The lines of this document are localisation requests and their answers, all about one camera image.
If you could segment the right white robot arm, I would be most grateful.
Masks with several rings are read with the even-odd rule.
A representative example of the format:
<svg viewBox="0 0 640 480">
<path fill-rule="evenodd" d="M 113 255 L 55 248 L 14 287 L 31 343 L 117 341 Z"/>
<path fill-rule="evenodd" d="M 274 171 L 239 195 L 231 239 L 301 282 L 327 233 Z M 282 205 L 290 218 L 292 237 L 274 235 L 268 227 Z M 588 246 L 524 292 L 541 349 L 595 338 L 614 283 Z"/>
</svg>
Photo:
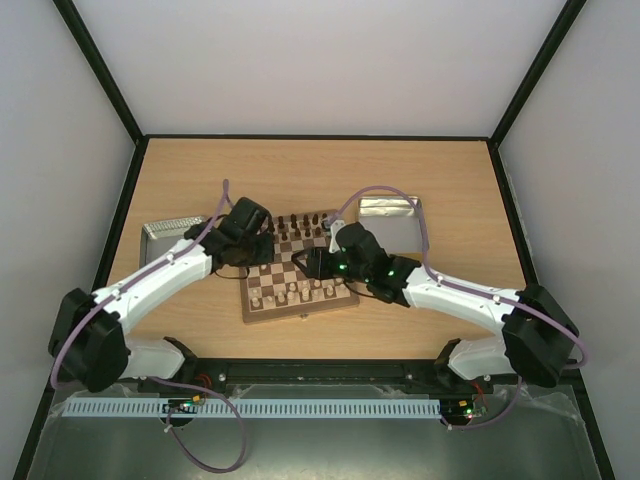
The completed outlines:
<svg viewBox="0 0 640 480">
<path fill-rule="evenodd" d="M 576 325 L 543 286 L 500 289 L 446 276 L 387 253 L 360 223 L 335 222 L 329 246 L 298 251 L 291 259 L 309 279 L 359 282 L 384 303 L 438 311 L 489 331 L 481 340 L 451 340 L 441 351 L 436 379 L 450 392 L 503 374 L 554 387 L 579 339 Z"/>
</svg>

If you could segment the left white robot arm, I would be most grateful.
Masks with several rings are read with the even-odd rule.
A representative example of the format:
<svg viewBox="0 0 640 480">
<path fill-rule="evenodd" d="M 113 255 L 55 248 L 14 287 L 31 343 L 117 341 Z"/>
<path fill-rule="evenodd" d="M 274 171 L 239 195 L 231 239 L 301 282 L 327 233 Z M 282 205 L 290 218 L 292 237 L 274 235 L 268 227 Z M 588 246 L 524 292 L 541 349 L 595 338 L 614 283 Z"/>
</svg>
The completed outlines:
<svg viewBox="0 0 640 480">
<path fill-rule="evenodd" d="M 271 215 L 242 197 L 227 214 L 190 226 L 172 247 L 130 276 L 92 293 L 76 288 L 60 304 L 48 350 L 50 383 L 66 372 L 100 392 L 124 378 L 170 380 L 186 367 L 189 350 L 171 338 L 136 339 L 134 327 L 190 284 L 225 266 L 250 268 L 274 258 Z"/>
</svg>

